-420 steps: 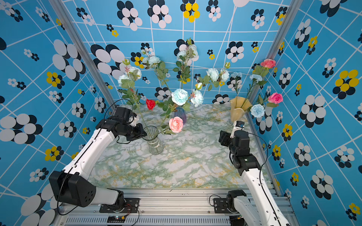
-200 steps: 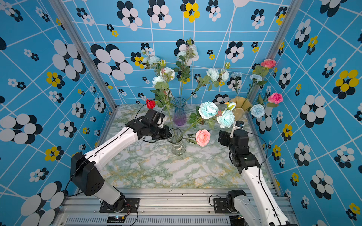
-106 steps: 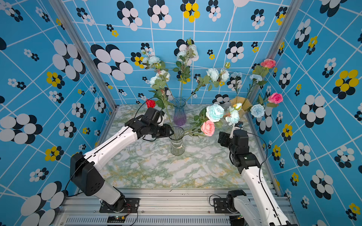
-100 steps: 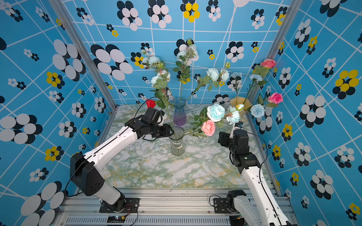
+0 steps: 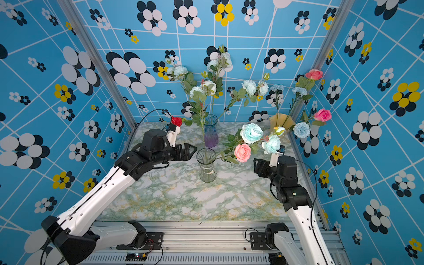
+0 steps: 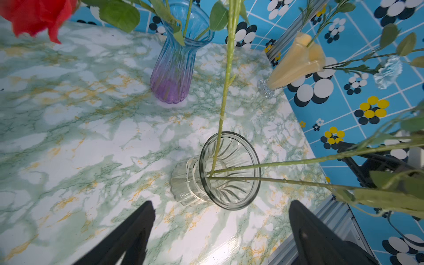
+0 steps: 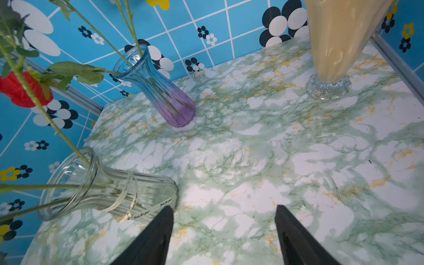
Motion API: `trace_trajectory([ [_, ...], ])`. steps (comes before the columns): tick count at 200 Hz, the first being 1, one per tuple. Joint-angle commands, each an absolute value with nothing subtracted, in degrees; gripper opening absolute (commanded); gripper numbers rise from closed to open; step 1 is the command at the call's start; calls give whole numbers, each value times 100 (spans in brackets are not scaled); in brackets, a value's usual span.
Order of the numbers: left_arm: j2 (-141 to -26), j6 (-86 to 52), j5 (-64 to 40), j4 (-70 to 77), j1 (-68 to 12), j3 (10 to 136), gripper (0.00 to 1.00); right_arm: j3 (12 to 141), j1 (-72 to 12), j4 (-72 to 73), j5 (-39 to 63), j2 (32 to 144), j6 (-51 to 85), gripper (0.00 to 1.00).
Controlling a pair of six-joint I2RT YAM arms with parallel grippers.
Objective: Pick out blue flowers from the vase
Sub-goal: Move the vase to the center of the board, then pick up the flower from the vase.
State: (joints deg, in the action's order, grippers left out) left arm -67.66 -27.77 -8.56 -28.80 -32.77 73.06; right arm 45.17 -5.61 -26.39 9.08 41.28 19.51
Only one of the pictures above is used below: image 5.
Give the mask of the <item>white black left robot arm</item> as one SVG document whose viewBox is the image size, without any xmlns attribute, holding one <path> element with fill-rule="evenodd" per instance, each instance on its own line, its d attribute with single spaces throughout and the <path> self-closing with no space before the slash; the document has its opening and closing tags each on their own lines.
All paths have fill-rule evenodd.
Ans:
<svg viewBox="0 0 424 265">
<path fill-rule="evenodd" d="M 93 223 L 116 197 L 144 174 L 164 168 L 171 161 L 189 161 L 193 157 L 197 147 L 177 144 L 179 133 L 180 127 L 172 124 L 168 131 L 147 131 L 142 142 L 121 156 L 107 175 L 74 206 L 57 217 L 48 216 L 43 220 L 47 241 L 62 255 L 62 261 L 78 265 L 92 253 L 108 247 L 152 246 L 146 229 L 138 221 L 107 227 L 93 226 Z"/>
</svg>

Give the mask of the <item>light blue peony stem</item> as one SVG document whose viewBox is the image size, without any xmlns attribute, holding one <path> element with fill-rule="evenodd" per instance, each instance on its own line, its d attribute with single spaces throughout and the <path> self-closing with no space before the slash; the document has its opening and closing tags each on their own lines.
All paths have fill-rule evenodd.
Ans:
<svg viewBox="0 0 424 265">
<path fill-rule="evenodd" d="M 275 127 L 268 134 L 265 134 L 258 124 L 249 123 L 243 125 L 236 134 L 228 135 L 224 146 L 225 149 L 228 149 L 239 144 L 248 144 L 252 149 L 251 154 L 261 149 L 264 154 L 272 155 L 279 150 L 282 144 L 280 137 L 284 132 L 284 127 Z"/>
</svg>

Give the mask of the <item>pink rose stem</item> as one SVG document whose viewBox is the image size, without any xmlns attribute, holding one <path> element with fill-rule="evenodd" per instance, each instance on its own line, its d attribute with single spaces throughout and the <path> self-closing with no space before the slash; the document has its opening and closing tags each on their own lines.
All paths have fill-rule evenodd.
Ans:
<svg viewBox="0 0 424 265">
<path fill-rule="evenodd" d="M 239 144 L 221 151 L 216 159 L 237 165 L 239 163 L 247 162 L 251 157 L 251 152 L 252 149 L 250 145 Z"/>
</svg>

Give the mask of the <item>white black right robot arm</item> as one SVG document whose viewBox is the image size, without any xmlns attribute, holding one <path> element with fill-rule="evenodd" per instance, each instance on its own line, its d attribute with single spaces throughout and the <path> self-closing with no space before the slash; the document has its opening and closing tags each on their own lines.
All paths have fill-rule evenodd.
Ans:
<svg viewBox="0 0 424 265">
<path fill-rule="evenodd" d="M 272 155 L 270 161 L 254 159 L 254 172 L 275 186 L 277 200 L 283 204 L 301 246 L 298 247 L 284 223 L 271 223 L 266 228 L 267 245 L 277 249 L 288 265 L 334 265 L 318 227 L 315 202 L 298 183 L 297 160 L 286 155 Z"/>
</svg>

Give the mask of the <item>clear ribbed glass vase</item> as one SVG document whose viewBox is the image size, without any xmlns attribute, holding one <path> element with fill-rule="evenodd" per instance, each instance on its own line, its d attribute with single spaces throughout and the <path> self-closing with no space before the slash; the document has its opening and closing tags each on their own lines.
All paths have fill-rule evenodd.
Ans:
<svg viewBox="0 0 424 265">
<path fill-rule="evenodd" d="M 199 178 L 202 182 L 211 183 L 216 179 L 216 153 L 211 148 L 203 148 L 197 152 L 197 162 L 200 166 Z"/>
</svg>

